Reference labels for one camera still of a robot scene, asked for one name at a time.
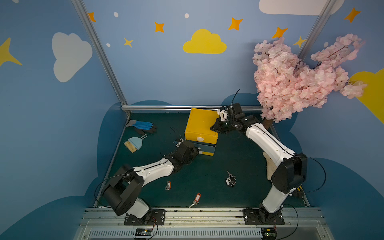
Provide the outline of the yellow drawer cabinet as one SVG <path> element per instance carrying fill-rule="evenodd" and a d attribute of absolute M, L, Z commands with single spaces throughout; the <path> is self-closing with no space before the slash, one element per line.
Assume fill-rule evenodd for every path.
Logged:
<path fill-rule="evenodd" d="M 219 115 L 215 111 L 191 109 L 185 130 L 185 139 L 192 142 L 199 154 L 213 156 L 219 134 L 211 127 Z"/>

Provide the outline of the key with red tag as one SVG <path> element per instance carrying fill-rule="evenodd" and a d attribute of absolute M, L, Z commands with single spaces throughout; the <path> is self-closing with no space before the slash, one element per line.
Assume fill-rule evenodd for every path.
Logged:
<path fill-rule="evenodd" d="M 199 204 L 199 201 L 201 199 L 201 194 L 197 193 L 196 197 L 194 198 L 192 204 L 189 206 L 189 208 L 192 208 L 193 206 L 196 206 Z"/>

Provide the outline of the key with black fob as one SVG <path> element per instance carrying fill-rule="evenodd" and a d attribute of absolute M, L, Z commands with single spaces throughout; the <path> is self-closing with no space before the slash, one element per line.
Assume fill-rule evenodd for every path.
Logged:
<path fill-rule="evenodd" d="M 235 184 L 236 184 L 236 176 L 234 176 L 234 175 L 232 175 L 229 171 L 227 171 L 227 173 L 228 173 L 228 178 L 230 178 L 231 180 L 232 180 L 232 186 L 230 186 L 230 187 L 234 187 L 235 186 Z"/>

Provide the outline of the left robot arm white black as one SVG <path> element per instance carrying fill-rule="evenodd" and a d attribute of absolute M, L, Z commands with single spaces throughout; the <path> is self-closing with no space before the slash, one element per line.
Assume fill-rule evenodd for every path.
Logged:
<path fill-rule="evenodd" d="M 101 195 L 117 216 L 126 216 L 124 225 L 155 224 L 157 214 L 139 198 L 142 188 L 157 179 L 179 172 L 183 166 L 191 164 L 198 154 L 194 144 L 185 140 L 178 142 L 175 151 L 157 162 L 140 167 L 123 165 L 107 180 Z"/>

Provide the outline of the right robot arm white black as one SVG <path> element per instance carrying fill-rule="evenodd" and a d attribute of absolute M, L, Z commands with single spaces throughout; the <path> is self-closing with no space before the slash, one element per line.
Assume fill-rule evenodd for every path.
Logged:
<path fill-rule="evenodd" d="M 230 131 L 243 133 L 255 142 L 271 159 L 276 167 L 271 176 L 272 187 L 254 210 L 256 224 L 283 225 L 282 206 L 287 197 L 307 178 L 308 158 L 303 153 L 297 154 L 275 138 L 255 116 L 246 116 L 239 103 L 222 106 L 217 110 L 219 117 L 211 130 L 226 134 Z"/>

